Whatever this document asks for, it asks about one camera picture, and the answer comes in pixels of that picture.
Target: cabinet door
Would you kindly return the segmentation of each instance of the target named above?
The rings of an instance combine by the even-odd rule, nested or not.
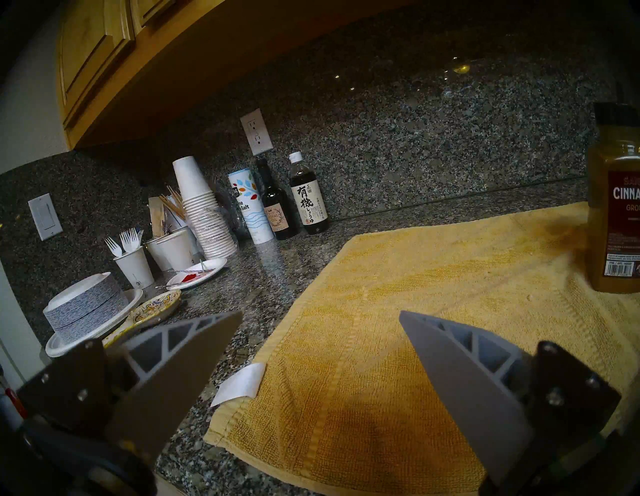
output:
[[[134,26],[144,28],[154,17],[175,3],[175,0],[131,0]]]
[[[71,0],[58,42],[63,125],[133,43],[129,0]]]

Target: electrical outlet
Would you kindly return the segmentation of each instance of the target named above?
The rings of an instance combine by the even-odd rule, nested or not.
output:
[[[273,145],[271,144],[271,138],[267,132],[267,127],[264,125],[264,119],[260,109],[256,109],[251,113],[240,118],[242,127],[246,133],[246,139],[249,140],[249,146],[255,157],[262,152],[271,150]]]

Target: white wall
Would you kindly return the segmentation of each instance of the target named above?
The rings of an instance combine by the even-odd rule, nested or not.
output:
[[[12,388],[18,389],[44,368],[42,346],[24,317],[0,263],[0,364]]]
[[[60,9],[20,53],[0,89],[0,173],[68,151],[56,95]],[[0,364],[12,388],[40,371],[42,346],[0,263]]]
[[[56,95],[60,9],[22,50],[0,89],[0,173],[68,151]]]

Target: wooden cabinet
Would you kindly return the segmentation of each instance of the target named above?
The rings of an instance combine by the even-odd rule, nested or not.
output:
[[[71,125],[133,43],[129,0],[72,0],[63,16],[58,44],[63,126]]]
[[[278,55],[412,1],[71,0],[58,52],[69,147],[154,134]]]
[[[131,0],[131,17],[136,34],[173,3],[175,0]]]

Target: white bottle cap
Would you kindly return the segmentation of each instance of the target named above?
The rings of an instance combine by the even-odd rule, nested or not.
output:
[[[302,153],[293,152],[291,155],[289,155],[289,160],[291,160],[292,164],[296,162],[302,162]]]

